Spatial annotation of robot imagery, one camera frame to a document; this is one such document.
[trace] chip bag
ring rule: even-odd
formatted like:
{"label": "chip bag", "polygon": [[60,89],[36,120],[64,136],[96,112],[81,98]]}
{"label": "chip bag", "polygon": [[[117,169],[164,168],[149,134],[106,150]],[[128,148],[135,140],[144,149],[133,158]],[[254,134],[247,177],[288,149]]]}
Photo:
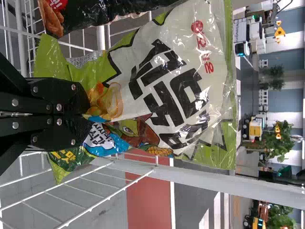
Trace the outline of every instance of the chip bag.
{"label": "chip bag", "polygon": [[231,15],[229,0],[188,0],[109,51],[67,60],[57,40],[43,35],[34,75],[80,82],[86,90],[91,107],[83,116],[95,122],[81,146],[86,154],[135,147],[231,169],[236,156]]}
{"label": "chip bag", "polygon": [[126,17],[137,18],[176,1],[38,0],[38,5],[47,33],[60,38],[73,30],[105,25]]}

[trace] wire grid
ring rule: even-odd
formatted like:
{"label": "wire grid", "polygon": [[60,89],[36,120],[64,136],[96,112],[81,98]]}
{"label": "wire grid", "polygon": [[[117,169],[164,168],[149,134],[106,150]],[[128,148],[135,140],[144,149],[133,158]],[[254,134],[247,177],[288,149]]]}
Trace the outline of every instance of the wire grid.
{"label": "wire grid", "polygon": [[[23,158],[23,157],[25,157],[25,156],[32,156],[32,155],[35,155],[35,154],[45,154],[45,152],[33,152],[33,153],[28,153],[28,154],[22,154],[22,155],[19,157],[19,159],[22,161],[22,158]],[[34,210],[34,211],[40,213],[41,215],[43,215],[43,216],[45,216],[45,217],[47,217],[47,218],[49,218],[49,219],[51,219],[51,220],[57,222],[57,223],[58,223],[58,226],[56,226],[55,229],[62,229],[62,228],[64,228],[64,227],[67,227],[67,226],[70,225],[70,223],[74,222],[74,221],[77,220],[79,217],[83,216],[84,214],[86,214],[86,213],[88,213],[88,212],[91,212],[94,208],[98,207],[99,205],[101,205],[102,203],[106,202],[107,200],[110,200],[112,197],[114,197],[115,195],[119,194],[120,192],[125,191],[128,187],[130,187],[131,185],[134,185],[135,183],[137,183],[138,181],[140,181],[140,180],[143,179],[144,177],[149,176],[149,175],[153,172],[153,168],[152,168],[149,172],[147,172],[147,173],[145,173],[145,174],[139,176],[139,177],[138,177],[137,179],[135,179],[135,180],[130,180],[130,179],[122,178],[122,177],[116,177],[116,176],[112,176],[112,175],[107,175],[107,174],[104,174],[104,173],[101,172],[103,168],[116,169],[116,170],[117,170],[117,168],[111,168],[111,165],[112,165],[113,163],[115,163],[115,160],[118,160],[118,155],[116,155],[116,156],[110,158],[109,163],[107,163],[107,164],[105,164],[105,165],[103,165],[103,166],[97,167],[97,168],[95,168],[95,169],[93,169],[93,170],[91,170],[91,171],[89,171],[89,172],[83,173],[83,174],[81,174],[80,176],[70,178],[70,179],[68,179],[68,180],[66,180],[66,181],[64,181],[64,182],[62,182],[62,183],[60,183],[60,184],[58,184],[58,185],[54,185],[54,186],[52,186],[52,187],[50,187],[50,188],[47,188],[47,189],[45,189],[45,190],[43,190],[43,191],[40,191],[40,192],[35,193],[35,194],[33,194],[33,195],[30,195],[30,196],[28,196],[28,197],[26,197],[26,198],[23,198],[23,199],[21,199],[21,200],[18,200],[18,201],[16,201],[16,202],[12,203],[12,204],[9,204],[9,205],[6,205],[6,206],[4,206],[4,207],[1,207],[1,208],[0,208],[0,213],[2,214],[2,211],[6,210],[6,209],[9,209],[9,208],[11,208],[11,207],[14,207],[14,206],[16,206],[16,205],[22,204],[22,205],[25,205],[25,206],[31,208],[32,210]],[[8,185],[11,185],[11,184],[14,184],[14,183],[17,183],[17,182],[20,182],[20,181],[25,180],[25,179],[29,179],[29,178],[32,178],[32,177],[35,177],[35,176],[39,176],[39,175],[41,175],[41,174],[43,174],[43,173],[46,173],[46,172],[49,172],[49,171],[51,171],[51,169],[43,170],[43,171],[41,171],[41,172],[39,172],[39,173],[32,174],[32,175],[29,175],[29,176],[26,176],[26,177],[22,177],[22,178],[20,178],[20,179],[16,179],[16,180],[13,180],[13,181],[4,183],[4,184],[0,185],[0,188],[5,187],[5,186],[8,186]],[[127,184],[126,184],[125,186],[123,186],[123,187],[117,187],[117,186],[109,185],[109,184],[106,184],[106,183],[103,183],[103,182],[99,182],[99,181],[95,181],[95,180],[86,178],[87,175],[92,174],[92,173],[96,173],[96,174],[98,174],[98,175],[103,175],[103,176],[112,177],[113,179],[125,180]],[[108,186],[108,187],[113,188],[113,189],[116,190],[116,191],[114,191],[112,194],[110,194],[110,195],[104,197],[104,196],[102,196],[102,195],[95,194],[95,193],[93,193],[93,192],[87,191],[86,189],[78,188],[78,187],[75,187],[75,186],[69,184],[70,182],[75,181],[75,180],[77,180],[77,179],[86,180],[86,181],[89,181],[89,182],[92,182],[92,183],[95,183],[95,184],[99,184],[99,185],[101,185],[101,186]],[[99,197],[101,200],[98,201],[98,202],[96,202],[96,203],[94,203],[94,204],[91,205],[90,207],[86,208],[86,207],[84,207],[84,206],[82,206],[82,205],[80,205],[80,204],[78,204],[78,203],[71,202],[71,201],[69,201],[69,200],[67,200],[67,199],[65,199],[65,198],[63,198],[63,197],[56,196],[56,195],[51,194],[51,193],[49,192],[49,191],[51,191],[51,190],[53,190],[53,189],[56,189],[56,188],[58,188],[58,187],[61,187],[61,186],[66,186],[66,187],[69,187],[70,189],[74,189],[74,190],[77,190],[77,191],[81,191],[81,192],[83,192],[84,195],[93,195],[93,196]],[[47,213],[47,212],[44,212],[44,211],[42,211],[42,210],[40,210],[40,209],[38,209],[38,208],[36,208],[36,207],[30,205],[30,204],[27,202],[28,200],[30,200],[30,199],[32,199],[32,198],[35,198],[35,197],[37,197],[37,196],[39,196],[39,195],[41,195],[41,194],[46,194],[46,195],[51,196],[51,197],[53,197],[53,198],[59,199],[59,200],[65,202],[65,203],[68,203],[68,204],[70,204],[70,205],[73,205],[73,206],[75,206],[75,207],[78,207],[81,211],[80,211],[78,214],[76,214],[75,216],[71,217],[70,219],[67,219],[67,220],[65,220],[65,221],[61,221],[61,220],[57,219],[56,217],[52,216],[51,214],[49,214],[49,213]],[[10,225],[10,224],[9,224],[8,222],[6,222],[2,217],[0,218],[0,222],[2,222],[5,226],[7,226],[7,227],[10,228],[10,229],[18,229],[18,228],[16,228],[16,227]]]}

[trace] metal screw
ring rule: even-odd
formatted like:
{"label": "metal screw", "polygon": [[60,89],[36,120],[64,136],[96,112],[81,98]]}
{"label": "metal screw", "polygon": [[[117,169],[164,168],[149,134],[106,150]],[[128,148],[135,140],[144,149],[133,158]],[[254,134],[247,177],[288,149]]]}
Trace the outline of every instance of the metal screw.
{"label": "metal screw", "polygon": [[61,104],[57,104],[56,110],[61,111],[61,109],[62,109],[62,105]]}
{"label": "metal screw", "polygon": [[33,137],[32,141],[33,142],[37,142],[38,141],[38,137],[37,136]]}
{"label": "metal screw", "polygon": [[14,130],[17,130],[19,128],[19,123],[13,122],[12,127],[13,127]]}
{"label": "metal screw", "polygon": [[61,118],[59,118],[59,119],[57,119],[57,125],[61,125],[62,124],[62,119]]}
{"label": "metal screw", "polygon": [[18,106],[18,105],[19,105],[19,102],[18,102],[17,99],[13,99],[13,100],[11,101],[11,104],[12,104],[13,106]]}
{"label": "metal screw", "polygon": [[38,92],[38,87],[33,87],[33,91],[34,91],[34,93],[37,93]]}

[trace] wall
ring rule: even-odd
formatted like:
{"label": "wall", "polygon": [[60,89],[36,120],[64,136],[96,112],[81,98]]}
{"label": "wall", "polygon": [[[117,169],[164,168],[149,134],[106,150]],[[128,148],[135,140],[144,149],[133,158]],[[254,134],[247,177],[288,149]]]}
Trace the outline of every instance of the wall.
{"label": "wall", "polygon": [[281,27],[286,33],[304,31],[305,7],[280,12],[278,20],[282,21]]}
{"label": "wall", "polygon": [[292,32],[281,38],[278,44],[272,37],[267,37],[266,53],[279,52],[290,49],[304,48],[304,31]]}
{"label": "wall", "polygon": [[269,67],[282,64],[285,71],[304,68],[304,48],[261,54],[259,58],[260,60],[267,59]]}
{"label": "wall", "polygon": [[[299,166],[299,167],[302,166],[302,151],[301,150],[290,150],[290,152],[285,154],[285,157],[288,158],[288,159],[286,159],[281,164],[291,165],[291,166]],[[277,161],[277,156],[275,158],[270,159],[269,162],[279,163]]]}

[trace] potted plant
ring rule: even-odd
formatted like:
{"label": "potted plant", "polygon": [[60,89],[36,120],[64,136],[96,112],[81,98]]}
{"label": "potted plant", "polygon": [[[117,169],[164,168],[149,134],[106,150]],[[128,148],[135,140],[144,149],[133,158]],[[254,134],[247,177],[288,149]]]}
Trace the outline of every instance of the potted plant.
{"label": "potted plant", "polygon": [[282,205],[272,205],[268,213],[267,226],[269,229],[294,229],[295,220],[288,215],[293,212],[293,208]]}
{"label": "potted plant", "polygon": [[264,68],[262,70],[263,74],[270,75],[273,77],[282,77],[284,75],[283,65],[275,65],[271,68]]}
{"label": "potted plant", "polygon": [[245,142],[243,146],[249,150],[264,152],[266,160],[279,156],[277,161],[283,162],[286,159],[285,154],[295,145],[290,137],[292,126],[286,120],[277,121],[272,130],[263,132],[262,141]]}
{"label": "potted plant", "polygon": [[[278,162],[283,162],[285,158],[285,154],[292,150],[294,141],[290,138],[290,132],[292,129],[292,124],[289,124],[286,120],[283,122],[277,121],[274,125],[272,131],[263,133],[263,140],[265,142],[265,147],[268,149],[268,153],[266,154],[266,159],[274,158],[275,156],[279,156],[277,158]],[[280,139],[277,137],[276,128],[279,128]]]}
{"label": "potted plant", "polygon": [[282,65],[265,68],[262,70],[262,73],[271,76],[271,79],[269,82],[261,83],[260,89],[268,90],[268,88],[270,88],[280,91],[285,85],[284,80],[281,78],[284,75],[284,68]]}

